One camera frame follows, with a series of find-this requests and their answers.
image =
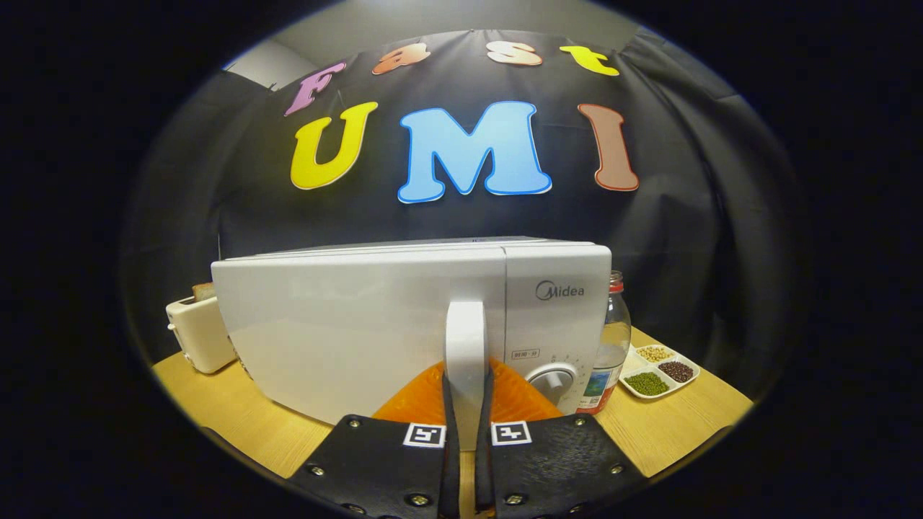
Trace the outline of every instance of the toast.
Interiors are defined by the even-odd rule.
[[[193,285],[192,296],[194,297],[195,302],[204,301],[206,299],[215,297],[215,284],[203,283]]]

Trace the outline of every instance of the white tray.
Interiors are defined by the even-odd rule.
[[[648,348],[652,346],[664,348],[666,352],[670,354],[670,356],[665,358],[664,360],[661,360],[660,362],[649,362],[646,358],[638,354],[638,350],[642,350],[644,348]],[[686,380],[685,382],[677,382],[671,379],[669,375],[667,375],[666,373],[664,373],[658,368],[659,365],[664,364],[665,362],[674,362],[674,361],[681,362],[682,364],[685,364],[686,366],[689,366],[690,368],[692,368],[692,377],[689,380]],[[663,380],[664,383],[666,384],[666,387],[668,387],[669,389],[660,394],[656,394],[654,396],[647,396],[646,394],[641,394],[635,391],[633,387],[631,387],[625,382],[625,379],[628,377],[637,375],[638,373],[653,373],[654,375],[659,377],[660,380]],[[622,385],[625,386],[625,388],[631,392],[631,394],[637,396],[638,398],[643,398],[645,400],[652,400],[654,398],[660,398],[662,396],[666,396],[670,394],[671,392],[674,392],[678,390],[679,388],[692,383],[693,380],[696,380],[697,378],[699,378],[699,373],[701,373],[701,368],[699,368],[698,364],[692,362],[691,360],[685,358],[684,356],[678,354],[677,352],[671,350],[670,348],[664,346],[663,344],[648,344],[647,346],[642,346],[640,348],[636,348],[634,344],[632,344],[629,347],[629,354],[625,358],[625,366],[622,368],[622,372],[618,376],[618,379],[622,382]]]

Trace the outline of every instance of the blue letter m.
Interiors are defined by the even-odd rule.
[[[536,195],[551,189],[551,177],[542,172],[532,139],[530,103],[503,101],[484,110],[469,135],[442,108],[407,114],[401,126],[410,130],[410,164],[407,183],[398,190],[404,203],[429,202],[446,192],[436,180],[439,159],[459,193],[474,189],[477,175],[489,152],[494,153],[494,171],[484,187],[495,195]]]

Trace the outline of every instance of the midea logo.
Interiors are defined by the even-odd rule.
[[[571,288],[567,286],[557,286],[555,282],[544,280],[535,286],[535,297],[542,301],[547,301],[552,297],[574,297],[582,296],[582,288]]]

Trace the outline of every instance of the yellow letter u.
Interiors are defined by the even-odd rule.
[[[332,184],[353,167],[362,148],[362,137],[366,133],[368,115],[378,108],[378,103],[357,104],[343,110],[340,119],[346,121],[343,139],[337,156],[328,163],[318,164],[320,134],[332,119],[323,117],[301,127],[294,137],[298,143],[292,158],[292,183],[301,189],[314,189]]]

